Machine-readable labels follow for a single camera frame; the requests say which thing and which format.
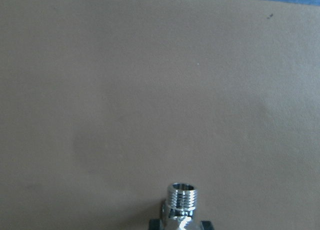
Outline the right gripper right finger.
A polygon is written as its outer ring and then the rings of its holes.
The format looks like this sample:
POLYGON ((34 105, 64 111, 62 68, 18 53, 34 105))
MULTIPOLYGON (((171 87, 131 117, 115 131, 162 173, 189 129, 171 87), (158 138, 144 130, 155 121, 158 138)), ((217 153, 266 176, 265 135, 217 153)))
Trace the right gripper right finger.
POLYGON ((211 221, 209 220, 201 220, 199 222, 199 229, 200 230, 214 230, 214 226, 211 221))

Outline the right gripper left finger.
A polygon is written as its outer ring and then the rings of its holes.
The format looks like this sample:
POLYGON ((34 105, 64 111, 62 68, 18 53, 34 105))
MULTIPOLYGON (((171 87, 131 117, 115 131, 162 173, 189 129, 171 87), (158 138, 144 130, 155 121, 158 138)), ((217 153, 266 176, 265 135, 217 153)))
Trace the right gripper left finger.
POLYGON ((164 222, 161 219, 150 219, 148 222, 148 230, 164 230, 164 222))

